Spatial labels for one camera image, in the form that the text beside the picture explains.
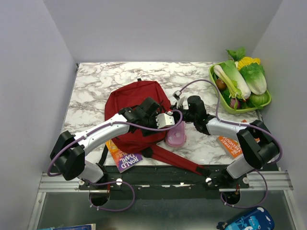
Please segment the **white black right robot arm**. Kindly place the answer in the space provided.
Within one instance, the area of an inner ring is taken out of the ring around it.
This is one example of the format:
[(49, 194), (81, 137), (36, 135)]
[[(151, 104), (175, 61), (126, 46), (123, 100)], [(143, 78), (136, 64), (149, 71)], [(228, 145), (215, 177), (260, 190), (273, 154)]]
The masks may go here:
[(193, 123), (200, 133), (222, 136), (240, 144), (242, 154), (228, 165), (221, 175), (223, 186), (233, 187), (239, 177), (262, 168), (280, 154), (277, 141), (262, 121), (235, 123), (219, 119), (216, 115), (206, 112), (204, 102), (199, 96), (190, 96), (187, 99), (188, 109), (183, 108), (182, 101), (183, 99), (178, 100), (173, 107), (181, 111), (183, 121)]

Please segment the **orange purple Roald Dahl book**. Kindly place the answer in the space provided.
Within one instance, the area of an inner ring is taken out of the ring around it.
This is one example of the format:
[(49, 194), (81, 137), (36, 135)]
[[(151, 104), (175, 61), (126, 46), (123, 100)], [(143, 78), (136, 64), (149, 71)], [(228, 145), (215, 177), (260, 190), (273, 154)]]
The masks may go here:
[(125, 153), (121, 151), (112, 140), (106, 142), (106, 147), (120, 173), (132, 168), (143, 160), (142, 155), (140, 154)]

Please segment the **red student backpack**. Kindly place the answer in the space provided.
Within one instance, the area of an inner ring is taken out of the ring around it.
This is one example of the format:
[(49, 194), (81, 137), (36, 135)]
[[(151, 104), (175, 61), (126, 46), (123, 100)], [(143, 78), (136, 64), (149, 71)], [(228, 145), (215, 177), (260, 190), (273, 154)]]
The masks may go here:
[[(175, 110), (166, 96), (161, 85), (156, 81), (138, 80), (113, 91), (105, 105), (105, 120), (110, 119), (121, 109), (140, 105), (147, 97), (153, 98), (163, 106), (165, 112)], [(198, 175), (209, 176), (211, 172), (201, 165), (178, 156), (157, 144), (166, 138), (166, 131), (144, 132), (145, 127), (133, 132), (115, 137), (114, 144), (125, 153), (140, 153), (144, 157), (152, 158), (172, 166), (189, 170)]]

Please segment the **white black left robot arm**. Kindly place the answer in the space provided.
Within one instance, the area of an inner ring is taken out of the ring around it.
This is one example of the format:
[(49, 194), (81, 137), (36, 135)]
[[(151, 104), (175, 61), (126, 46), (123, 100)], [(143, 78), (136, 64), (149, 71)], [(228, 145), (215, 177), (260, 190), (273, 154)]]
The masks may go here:
[(89, 162), (85, 157), (101, 144), (120, 135), (133, 132), (140, 126), (144, 132), (156, 131), (156, 116), (164, 112), (162, 105), (148, 97), (140, 105), (126, 107), (105, 122), (86, 131), (60, 134), (50, 155), (51, 164), (65, 180), (81, 178), (90, 181), (95, 189), (106, 185), (102, 166)]

